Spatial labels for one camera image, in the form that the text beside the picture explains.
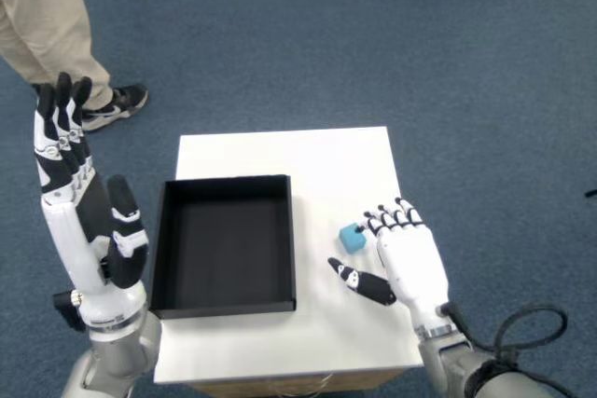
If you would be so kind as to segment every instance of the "khaki pants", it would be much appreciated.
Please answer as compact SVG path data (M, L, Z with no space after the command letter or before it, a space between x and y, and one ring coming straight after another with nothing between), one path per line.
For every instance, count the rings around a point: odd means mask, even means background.
M55 83L59 72L90 77L86 108L112 99L110 75L91 55L83 0L0 0L0 55L29 83Z

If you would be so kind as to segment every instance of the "white table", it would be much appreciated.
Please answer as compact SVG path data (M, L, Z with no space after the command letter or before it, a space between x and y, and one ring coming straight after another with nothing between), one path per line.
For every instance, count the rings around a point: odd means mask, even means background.
M327 263L384 276L369 241L355 255L341 227L398 195L386 128L185 135L176 179L289 174L297 310L162 321L157 383L291 377L421 364L410 317L349 291Z

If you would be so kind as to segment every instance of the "black open box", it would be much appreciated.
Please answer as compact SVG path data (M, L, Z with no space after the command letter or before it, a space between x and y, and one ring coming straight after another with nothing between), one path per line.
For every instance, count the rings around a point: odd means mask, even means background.
M295 310L290 177L166 182L149 307L161 319Z

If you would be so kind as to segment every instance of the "black sneaker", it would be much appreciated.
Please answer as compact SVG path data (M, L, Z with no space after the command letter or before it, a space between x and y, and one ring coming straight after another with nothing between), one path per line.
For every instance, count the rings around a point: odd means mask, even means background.
M83 109L83 130L98 130L119 118L128 118L147 101L147 88L142 84L113 89L112 101L102 109Z

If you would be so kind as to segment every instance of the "white sole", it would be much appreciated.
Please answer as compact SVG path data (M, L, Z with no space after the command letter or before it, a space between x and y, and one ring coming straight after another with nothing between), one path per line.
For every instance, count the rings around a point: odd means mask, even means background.
M93 132L121 118L129 118L134 116L137 112L139 112L139 109L146 105L148 97L149 92L146 92L146 96L143 97L143 100L141 100L136 107L131 110L121 112L120 114L116 114L115 116L96 117L93 121L83 121L83 131Z

